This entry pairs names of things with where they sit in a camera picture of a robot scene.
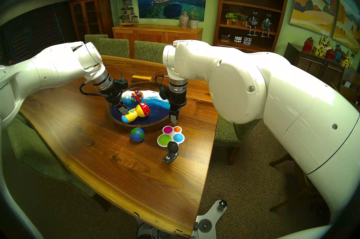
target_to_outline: blue button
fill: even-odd
[[[174,135],[174,137],[173,137],[173,140],[175,141],[175,142],[180,142],[180,141],[182,141],[184,139],[184,136],[182,135],[182,134],[176,134],[176,135]]]

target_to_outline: spiky ball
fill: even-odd
[[[134,102],[141,102],[143,98],[144,98],[144,95],[139,90],[136,90],[136,91],[134,91],[134,93],[131,94],[131,99]]]

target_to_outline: wooden block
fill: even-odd
[[[140,81],[154,81],[156,71],[149,71],[146,73],[139,73],[131,77],[131,82],[140,82]]]

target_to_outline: bookshelf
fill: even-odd
[[[217,14],[217,23],[214,37],[215,46],[234,47],[243,52],[252,53],[258,51],[274,51],[277,40],[279,38],[281,25],[284,20],[286,4],[288,0],[220,0],[219,10]],[[258,24],[256,28],[257,36],[247,36],[250,28],[237,25],[226,25],[225,15],[228,12],[239,12],[241,14],[252,16],[252,12],[257,12]],[[265,19],[266,14],[271,15],[271,28],[269,37],[261,37],[262,30],[260,28],[262,21]],[[230,41],[222,42],[221,35],[230,34]],[[234,36],[242,36],[252,38],[251,45],[247,46],[243,43],[235,43]]]

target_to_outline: blue ocean resin art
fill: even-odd
[[[129,125],[147,125],[155,123],[169,116],[170,104],[168,100],[163,100],[160,97],[159,92],[151,90],[141,90],[141,92],[144,95],[144,98],[141,102],[145,102],[149,106],[150,114],[146,117],[136,118],[134,121],[129,123]],[[127,110],[131,110],[139,104],[139,102],[134,102],[131,100],[132,93],[134,93],[134,91],[125,91],[122,94],[122,99],[126,105]],[[111,106],[111,114],[116,120],[122,122],[122,113],[117,111],[114,106]]]

